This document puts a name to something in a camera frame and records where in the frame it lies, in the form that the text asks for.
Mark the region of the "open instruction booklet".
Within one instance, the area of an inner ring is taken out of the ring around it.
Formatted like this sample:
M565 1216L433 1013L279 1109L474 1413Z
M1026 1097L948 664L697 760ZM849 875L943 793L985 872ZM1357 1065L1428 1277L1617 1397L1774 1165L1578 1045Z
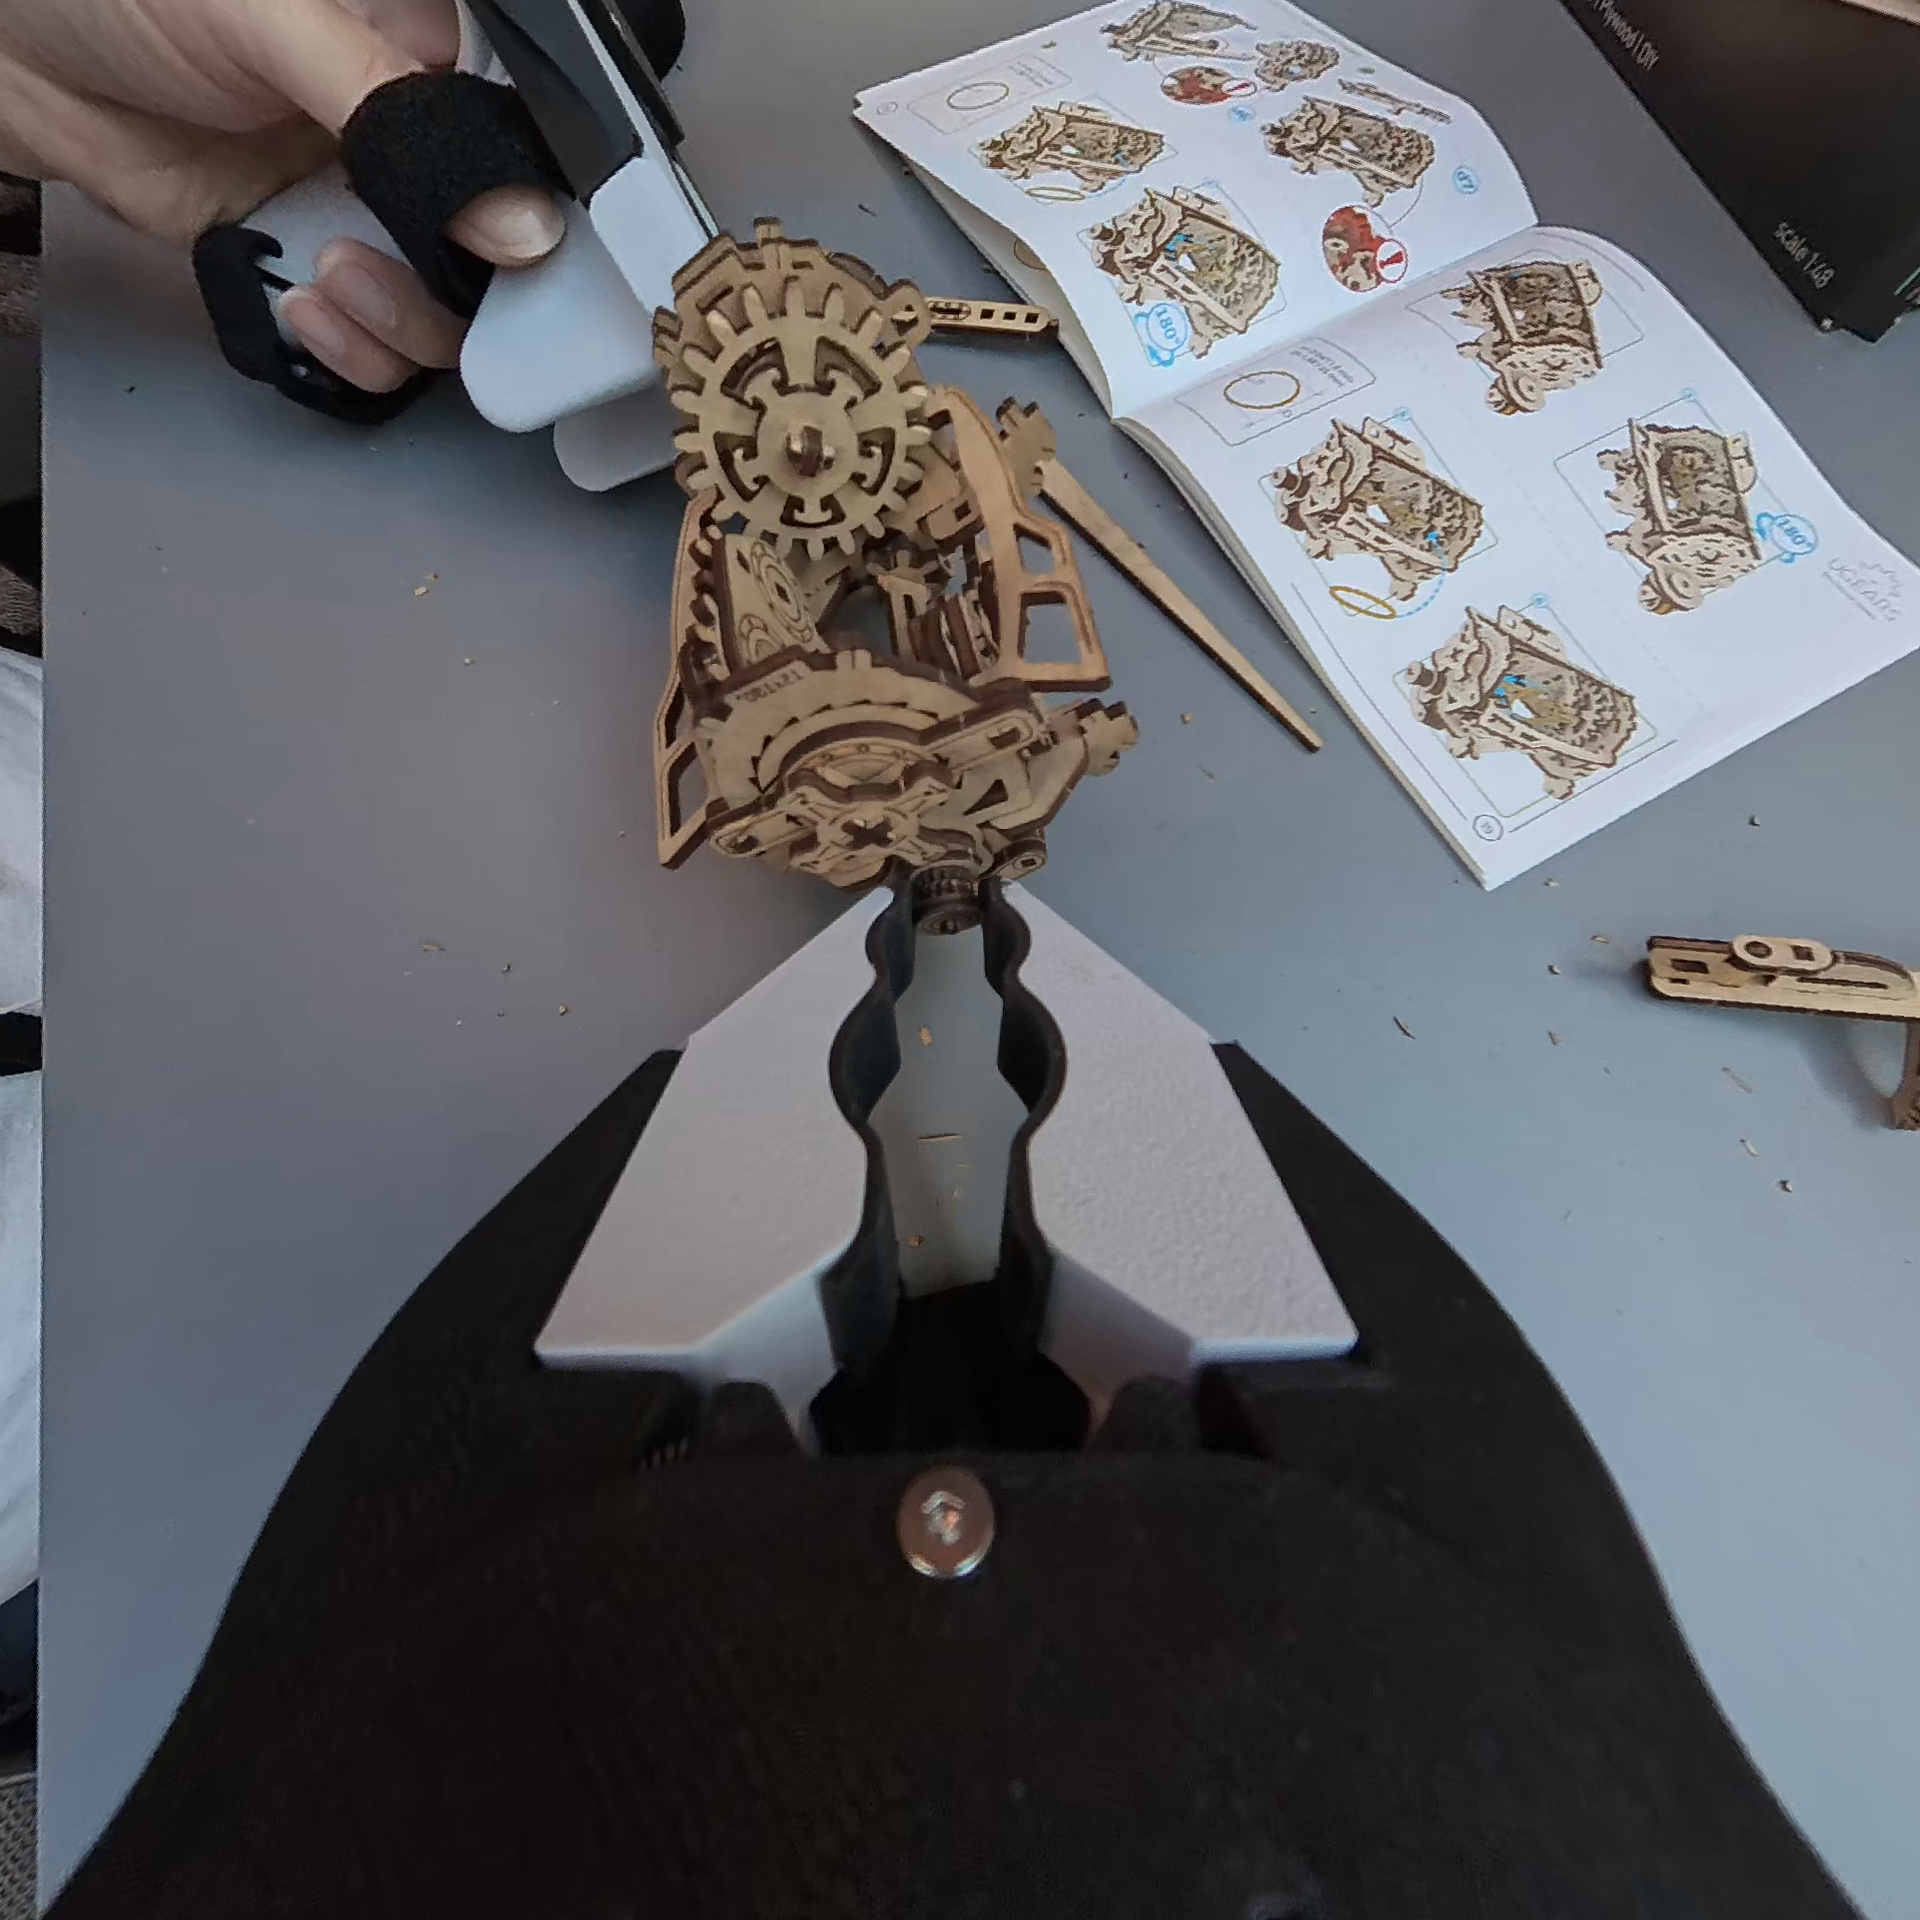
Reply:
M1916 568L1468 104L1292 5L867 88L1485 890L1910 657Z

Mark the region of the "grey desk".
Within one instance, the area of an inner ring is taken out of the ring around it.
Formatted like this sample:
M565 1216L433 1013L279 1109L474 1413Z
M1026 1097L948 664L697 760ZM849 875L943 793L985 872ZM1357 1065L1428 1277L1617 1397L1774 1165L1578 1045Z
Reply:
M68 189L42 233L52 1897L412 1287L835 899L657 866L668 483L578 492L455 391L340 429L225 365L172 249ZM1091 557L1142 738L1074 795L1039 895L1468 1258L1753 1761L1865 1914L1916 1915L1902 1045L1638 979L1653 932L1916 960L1916 661L1485 895L1059 348L925 363L1037 400L1325 741Z

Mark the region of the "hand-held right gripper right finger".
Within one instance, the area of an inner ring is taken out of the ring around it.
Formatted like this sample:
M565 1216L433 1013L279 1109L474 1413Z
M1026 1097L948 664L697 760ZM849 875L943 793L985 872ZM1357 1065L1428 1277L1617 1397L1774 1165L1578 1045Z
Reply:
M1039 1352L1109 1413L1139 1379L1348 1356L1357 1331L1211 1036L1022 885L993 927L1004 1040L1025 992Z

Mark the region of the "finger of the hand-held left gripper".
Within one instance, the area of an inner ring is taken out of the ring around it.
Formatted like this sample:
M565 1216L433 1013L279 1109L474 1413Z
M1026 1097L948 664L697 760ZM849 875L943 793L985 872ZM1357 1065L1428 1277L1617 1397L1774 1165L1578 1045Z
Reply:
M619 164L578 164L578 201L628 287L671 287L716 239L716 223L677 152L638 152Z

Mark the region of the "black product box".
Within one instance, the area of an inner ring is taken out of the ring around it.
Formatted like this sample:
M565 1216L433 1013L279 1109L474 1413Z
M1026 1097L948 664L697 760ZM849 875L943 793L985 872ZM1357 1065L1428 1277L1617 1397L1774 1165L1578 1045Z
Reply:
M1916 311L1916 3L1569 11L1817 325Z

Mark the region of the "pointed wooden stick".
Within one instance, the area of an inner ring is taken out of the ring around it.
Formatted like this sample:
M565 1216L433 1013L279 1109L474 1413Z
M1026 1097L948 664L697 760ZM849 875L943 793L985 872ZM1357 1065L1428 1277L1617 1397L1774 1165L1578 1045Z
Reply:
M1323 747L1323 738L1289 704L1271 679L1194 603L1194 599L1154 563L1146 547L1134 540L1092 493L1055 458L1037 466L1039 497L1052 505L1094 552L1111 563L1141 594L1154 603L1172 624L1187 633L1265 714L1284 727L1310 753Z

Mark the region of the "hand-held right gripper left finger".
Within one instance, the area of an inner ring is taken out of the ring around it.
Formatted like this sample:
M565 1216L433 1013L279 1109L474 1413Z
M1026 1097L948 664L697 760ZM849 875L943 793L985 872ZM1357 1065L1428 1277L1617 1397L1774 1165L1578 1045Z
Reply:
M873 1370L900 1303L873 1109L915 963L910 900L876 891L689 1040L541 1362L762 1384L781 1404Z

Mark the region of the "wooden strip with cross peg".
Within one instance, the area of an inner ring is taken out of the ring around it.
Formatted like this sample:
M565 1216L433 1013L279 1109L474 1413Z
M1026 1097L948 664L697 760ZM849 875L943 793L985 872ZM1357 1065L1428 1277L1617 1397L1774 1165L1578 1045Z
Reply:
M1669 1002L1902 1027L1903 1077L1889 1097L1889 1122L1900 1132L1917 1130L1917 976L1910 969L1803 936L1740 936L1732 941L1655 936L1645 941L1645 980Z

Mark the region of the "person's left hand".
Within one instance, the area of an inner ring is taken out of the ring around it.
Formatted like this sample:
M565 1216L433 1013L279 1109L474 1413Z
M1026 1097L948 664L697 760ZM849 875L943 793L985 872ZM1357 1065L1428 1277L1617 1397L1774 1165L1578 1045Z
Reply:
M451 3L2 3L4 173L75 186L129 227L189 244L314 173L370 92L453 67ZM447 233L499 267L565 235L540 186L502 186ZM466 323L403 264L334 239L279 320L369 393L460 362Z

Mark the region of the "wooden mechanical gear model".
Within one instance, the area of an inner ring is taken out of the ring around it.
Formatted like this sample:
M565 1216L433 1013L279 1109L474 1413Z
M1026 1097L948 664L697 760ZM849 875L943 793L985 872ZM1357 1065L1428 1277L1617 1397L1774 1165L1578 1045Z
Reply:
M921 290L759 223L657 311L689 497L653 724L659 857L900 883L957 932L1135 745L1045 415L929 383Z

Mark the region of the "person's white shirt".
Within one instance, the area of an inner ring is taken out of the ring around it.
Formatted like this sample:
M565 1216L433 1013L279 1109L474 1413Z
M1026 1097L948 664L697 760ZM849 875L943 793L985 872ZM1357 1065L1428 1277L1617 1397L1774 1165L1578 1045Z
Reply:
M2 655L2 1013L42 1016L42 661ZM42 1073L2 1080L2 1601L38 1572Z

